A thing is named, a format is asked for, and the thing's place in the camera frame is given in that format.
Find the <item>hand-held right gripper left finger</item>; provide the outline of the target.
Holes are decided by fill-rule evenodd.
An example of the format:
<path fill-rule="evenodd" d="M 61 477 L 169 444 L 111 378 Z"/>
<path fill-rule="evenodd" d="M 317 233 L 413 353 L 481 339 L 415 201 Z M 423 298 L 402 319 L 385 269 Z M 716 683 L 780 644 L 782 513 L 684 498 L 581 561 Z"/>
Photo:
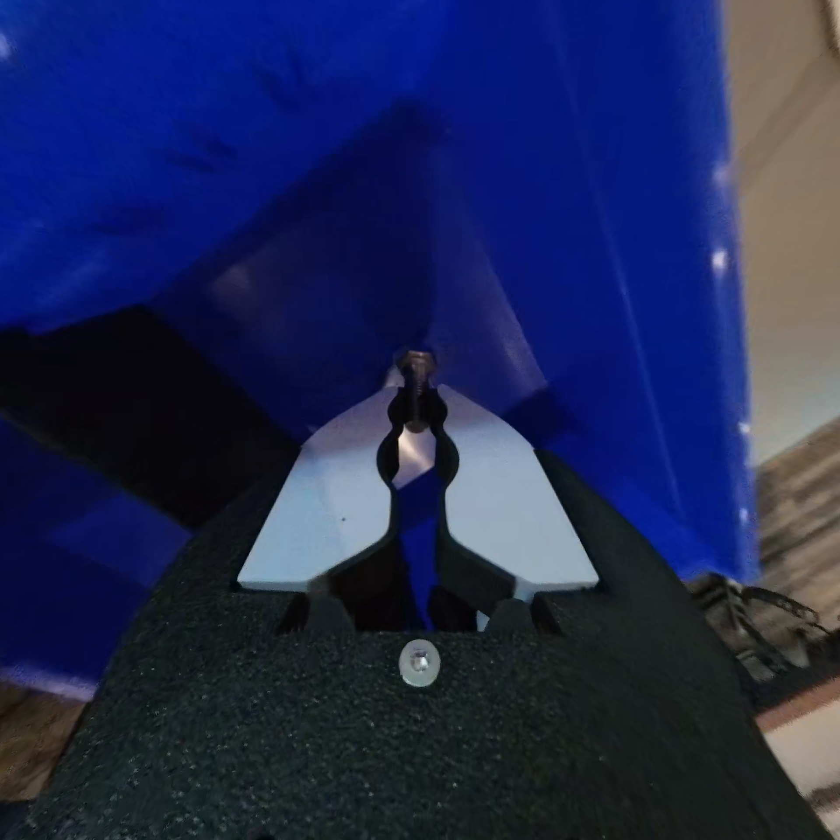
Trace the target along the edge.
<path fill-rule="evenodd" d="M 238 573 L 242 588 L 309 589 L 386 535 L 392 494 L 376 459 L 398 393 L 381 389 L 304 443 Z"/>

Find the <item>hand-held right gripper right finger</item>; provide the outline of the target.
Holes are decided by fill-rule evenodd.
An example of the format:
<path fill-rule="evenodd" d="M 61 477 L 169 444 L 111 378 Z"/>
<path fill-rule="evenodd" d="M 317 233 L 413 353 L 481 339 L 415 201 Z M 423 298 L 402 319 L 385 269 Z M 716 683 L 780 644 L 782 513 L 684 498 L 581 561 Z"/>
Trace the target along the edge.
<path fill-rule="evenodd" d="M 440 583 L 464 601 L 531 601 L 577 592 L 600 578 L 537 453 L 513 426 L 448 385 L 438 442 L 454 446 L 446 479 Z"/>

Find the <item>steel hex bolt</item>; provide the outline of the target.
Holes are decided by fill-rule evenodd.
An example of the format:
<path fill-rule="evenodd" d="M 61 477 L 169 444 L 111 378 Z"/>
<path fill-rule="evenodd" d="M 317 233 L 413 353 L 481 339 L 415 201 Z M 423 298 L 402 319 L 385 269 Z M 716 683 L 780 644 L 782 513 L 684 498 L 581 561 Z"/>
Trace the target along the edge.
<path fill-rule="evenodd" d="M 409 408 L 405 428 L 412 434 L 421 434 L 428 429 L 425 402 L 437 371 L 435 357 L 429 351 L 406 350 L 396 358 L 395 366 L 402 375 Z"/>

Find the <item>blue plastic bin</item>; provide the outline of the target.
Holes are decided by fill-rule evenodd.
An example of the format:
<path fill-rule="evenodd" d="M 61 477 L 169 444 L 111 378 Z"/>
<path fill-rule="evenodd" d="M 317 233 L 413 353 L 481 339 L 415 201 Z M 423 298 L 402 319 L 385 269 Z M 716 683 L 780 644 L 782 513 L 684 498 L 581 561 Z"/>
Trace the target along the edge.
<path fill-rule="evenodd" d="M 2 678 L 431 352 L 689 579 L 758 570 L 723 2 L 2 2 Z M 426 618 L 444 493 L 377 454 Z"/>

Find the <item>dark tangled bundle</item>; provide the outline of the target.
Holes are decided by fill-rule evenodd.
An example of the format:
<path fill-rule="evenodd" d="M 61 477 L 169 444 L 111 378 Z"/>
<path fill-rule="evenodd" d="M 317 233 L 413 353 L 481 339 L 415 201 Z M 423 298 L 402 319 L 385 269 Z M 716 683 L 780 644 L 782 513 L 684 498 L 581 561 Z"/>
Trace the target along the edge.
<path fill-rule="evenodd" d="M 686 585 L 734 658 L 742 692 L 765 712 L 839 677 L 838 628 L 789 595 L 705 574 Z"/>

